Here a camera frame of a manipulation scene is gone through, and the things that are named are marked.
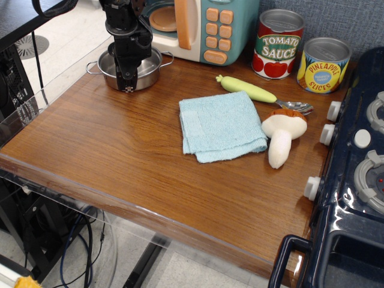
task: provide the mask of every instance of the blue towel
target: blue towel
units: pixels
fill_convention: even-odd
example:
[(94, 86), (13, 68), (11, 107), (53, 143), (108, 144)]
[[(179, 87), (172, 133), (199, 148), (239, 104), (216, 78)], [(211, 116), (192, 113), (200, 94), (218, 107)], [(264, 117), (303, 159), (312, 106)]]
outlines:
[(200, 163), (231, 160), (267, 148), (253, 102), (244, 91), (182, 100), (183, 153)]

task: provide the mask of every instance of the floor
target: floor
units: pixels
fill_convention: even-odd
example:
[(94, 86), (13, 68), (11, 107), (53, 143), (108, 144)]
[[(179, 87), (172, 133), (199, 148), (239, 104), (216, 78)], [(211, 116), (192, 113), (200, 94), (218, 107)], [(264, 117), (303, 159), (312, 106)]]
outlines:
[[(94, 0), (79, 0), (73, 11), (50, 20), (35, 31), (36, 35), (43, 36), (49, 41), (48, 49), (39, 56), (49, 103), (86, 72), (87, 63), (96, 61), (110, 41), (110, 35), (104, 27), (105, 13), (97, 7), (97, 4), (98, 2)], [(23, 64), (32, 88), (38, 94), (40, 83), (36, 59), (23, 60)], [(47, 106), (43, 101), (39, 105), (42, 109)], [(154, 235), (152, 231), (127, 220), (113, 215), (109, 215), (109, 218), (112, 225), (106, 226), (101, 255), (93, 265), (91, 287), (108, 287), (111, 279), (110, 287), (122, 287)], [(93, 258), (100, 246), (98, 235), (102, 226), (101, 220), (92, 224), (95, 253)], [(82, 234), (87, 239), (87, 231), (84, 230)], [(13, 238), (4, 232), (0, 233), (0, 253), (15, 262), (24, 263), (24, 255), (20, 248)], [(86, 255), (81, 240), (75, 239), (65, 255), (64, 281), (69, 282), (82, 273), (85, 269)], [(48, 288), (60, 284), (62, 282), (58, 263), (42, 285)], [(266, 279), (176, 241), (172, 241), (168, 249), (161, 251), (143, 284), (143, 287), (157, 288), (266, 288), (267, 286)], [(83, 279), (77, 280), (69, 287), (83, 287)]]

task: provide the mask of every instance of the gray wall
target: gray wall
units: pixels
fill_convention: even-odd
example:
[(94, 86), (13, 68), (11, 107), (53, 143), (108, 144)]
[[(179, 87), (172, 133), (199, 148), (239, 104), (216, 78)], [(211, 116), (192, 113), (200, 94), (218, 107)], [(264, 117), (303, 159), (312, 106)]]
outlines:
[(260, 0), (259, 12), (282, 8), (305, 19), (304, 43), (314, 37), (347, 41), (357, 61), (367, 50), (384, 46), (384, 0)]

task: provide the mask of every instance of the wood grain surface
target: wood grain surface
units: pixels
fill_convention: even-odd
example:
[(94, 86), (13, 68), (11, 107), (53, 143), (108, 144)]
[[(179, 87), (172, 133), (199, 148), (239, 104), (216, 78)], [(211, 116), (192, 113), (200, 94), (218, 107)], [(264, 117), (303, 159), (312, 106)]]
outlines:
[[(175, 59), (155, 85), (132, 94), (86, 74), (4, 146), (0, 168), (269, 277), (282, 238), (308, 237), (313, 203), (304, 187), (321, 175), (328, 148), (320, 135), (351, 69), (337, 92), (320, 95), (297, 84), (297, 63), (288, 78), (268, 81), (251, 59), (252, 49), (228, 67)], [(314, 105), (307, 132), (278, 170), (268, 152), (210, 164), (183, 155), (178, 103), (225, 94), (219, 74)], [(278, 108), (254, 105), (261, 120)]]

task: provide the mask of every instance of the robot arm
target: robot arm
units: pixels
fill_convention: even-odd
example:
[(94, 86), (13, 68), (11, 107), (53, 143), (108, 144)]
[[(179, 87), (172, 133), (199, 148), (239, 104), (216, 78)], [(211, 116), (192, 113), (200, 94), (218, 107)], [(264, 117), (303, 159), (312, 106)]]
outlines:
[[(106, 29), (115, 41), (108, 52), (115, 59), (116, 79), (121, 91), (133, 92), (137, 84), (137, 68), (150, 57), (152, 31), (149, 19), (141, 15), (145, 0), (99, 0), (106, 13)], [(36, 12), (45, 19), (72, 10), (77, 0), (67, 0), (60, 7), (42, 12), (40, 0), (32, 0)]]

